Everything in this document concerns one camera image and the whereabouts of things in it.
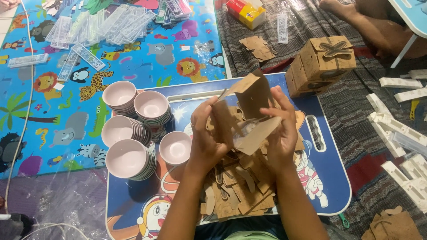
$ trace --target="foot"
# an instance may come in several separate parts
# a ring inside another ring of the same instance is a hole
[[[320,0],[319,7],[333,13],[343,21],[358,13],[356,4],[344,5],[338,2],[338,0]]]

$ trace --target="red and yellow tissue box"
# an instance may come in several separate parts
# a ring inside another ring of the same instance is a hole
[[[228,12],[250,30],[255,29],[266,19],[266,10],[263,7],[256,9],[251,3],[243,0],[229,0],[227,2]]]

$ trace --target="butterfly cutout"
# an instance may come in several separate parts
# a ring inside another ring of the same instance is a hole
[[[343,49],[346,45],[347,43],[345,41],[341,41],[335,45],[321,43],[319,47],[327,51],[323,56],[330,58],[338,54],[350,54],[350,50]]]

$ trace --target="plastic bowl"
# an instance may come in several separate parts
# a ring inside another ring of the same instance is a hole
[[[110,118],[102,128],[102,141],[107,147],[123,139],[130,139],[133,134],[132,123],[128,117],[114,116]]]
[[[134,107],[141,117],[155,119],[166,113],[169,103],[159,92],[144,91],[135,97]]]
[[[133,139],[124,139],[110,147],[105,159],[108,171],[118,178],[131,178],[146,165],[146,147]]]
[[[185,132],[170,132],[160,141],[160,156],[169,165],[180,165],[190,158],[191,142]]]
[[[102,99],[108,106],[127,108],[137,95],[136,87],[128,81],[110,84],[103,92]]]

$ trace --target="hand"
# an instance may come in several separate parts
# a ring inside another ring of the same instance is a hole
[[[269,169],[278,175],[283,169],[295,167],[293,154],[295,152],[298,133],[296,130],[296,116],[292,103],[282,92],[280,86],[271,88],[273,98],[279,103],[281,110],[277,108],[261,108],[260,113],[274,117],[281,117],[281,124],[268,136],[267,163]]]
[[[216,101],[218,101],[217,96],[210,98],[200,104],[191,115],[193,143],[186,168],[191,174],[198,174],[203,178],[232,148],[225,143],[215,142],[206,129],[206,122],[212,111],[212,105]]]

